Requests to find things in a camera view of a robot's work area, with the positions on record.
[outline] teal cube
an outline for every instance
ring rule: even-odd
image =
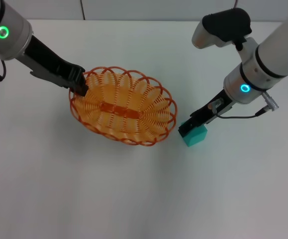
[[[207,128],[204,125],[202,125],[200,127],[194,128],[185,137],[183,137],[183,139],[186,145],[190,147],[195,145],[196,143],[203,141],[207,135],[207,132],[208,132]]]

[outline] woven basket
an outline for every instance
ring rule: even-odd
[[[85,73],[85,97],[69,92],[73,116],[86,128],[129,145],[153,146],[176,125],[177,105],[154,78],[120,67]]]

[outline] blue led ring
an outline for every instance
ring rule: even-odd
[[[241,86],[240,86],[240,89],[241,89],[241,91],[244,92],[244,93],[247,93],[247,92],[249,92],[249,91],[251,90],[250,86],[247,85],[247,84],[241,85]]]

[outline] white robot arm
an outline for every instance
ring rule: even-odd
[[[248,14],[239,8],[205,16],[197,26],[192,43],[202,49],[235,44],[241,63],[224,79],[223,90],[207,105],[191,114],[179,128],[182,137],[195,127],[210,123],[216,117],[223,119],[248,119],[258,117],[278,105],[267,90],[288,75],[288,19],[260,45],[249,37]],[[267,106],[252,117],[222,117],[235,103],[249,104],[263,96]]]

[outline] wall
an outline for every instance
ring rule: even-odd
[[[234,0],[82,0],[87,20],[200,20]],[[6,0],[29,19],[79,19],[79,0]],[[239,0],[253,21],[283,21],[288,0]]]

